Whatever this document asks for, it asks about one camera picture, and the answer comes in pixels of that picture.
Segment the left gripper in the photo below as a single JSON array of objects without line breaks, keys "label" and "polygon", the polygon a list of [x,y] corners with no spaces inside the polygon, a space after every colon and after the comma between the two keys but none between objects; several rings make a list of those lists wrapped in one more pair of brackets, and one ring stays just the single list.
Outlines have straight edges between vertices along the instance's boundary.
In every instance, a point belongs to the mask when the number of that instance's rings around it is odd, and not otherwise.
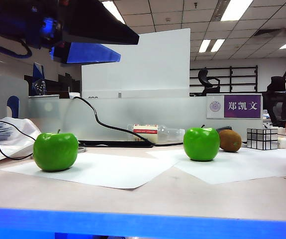
[{"label": "left gripper", "polygon": [[101,44],[137,45],[139,35],[116,19],[98,0],[0,0],[0,36],[25,40],[34,48],[63,40],[50,49],[62,64],[119,62],[121,55]]}]

